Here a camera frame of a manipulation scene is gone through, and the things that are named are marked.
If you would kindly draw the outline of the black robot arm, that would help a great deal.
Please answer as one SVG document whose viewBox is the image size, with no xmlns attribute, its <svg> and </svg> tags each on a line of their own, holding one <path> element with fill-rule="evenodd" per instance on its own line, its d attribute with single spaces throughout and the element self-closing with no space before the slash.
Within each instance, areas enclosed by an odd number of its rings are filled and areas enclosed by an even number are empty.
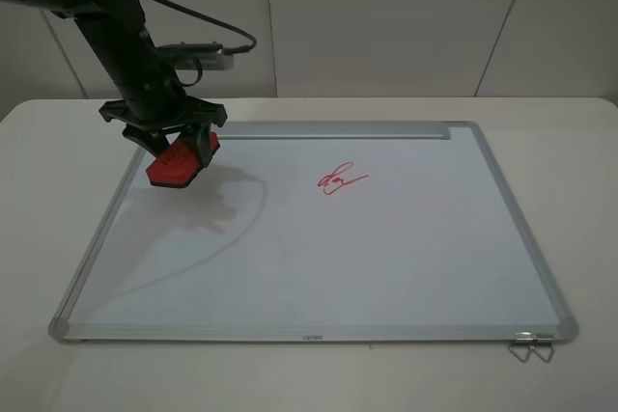
<svg viewBox="0 0 618 412">
<path fill-rule="evenodd" d="M 139 0 L 2 0 L 49 11 L 74 21 L 121 97 L 99 109 L 106 122 L 124 123 L 123 135 L 153 156 L 168 150 L 178 134 L 199 168 L 211 163 L 216 146 L 211 127 L 222 126 L 220 104 L 189 96 L 170 62 L 152 41 Z"/>
</svg>

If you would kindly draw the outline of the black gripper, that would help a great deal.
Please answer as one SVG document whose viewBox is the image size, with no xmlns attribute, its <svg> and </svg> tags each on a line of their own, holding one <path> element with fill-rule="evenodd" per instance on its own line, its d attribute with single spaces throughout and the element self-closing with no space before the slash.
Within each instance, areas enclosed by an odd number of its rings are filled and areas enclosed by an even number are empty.
<svg viewBox="0 0 618 412">
<path fill-rule="evenodd" d="M 222 104 L 189 96 L 175 84 L 125 84 L 118 87 L 122 98 L 109 100 L 99 108 L 102 118 L 125 125 L 122 134 L 153 157 L 168 147 L 165 133 L 185 131 L 185 144 L 202 169 L 211 164 L 211 125 L 221 127 L 227 121 Z"/>
</svg>

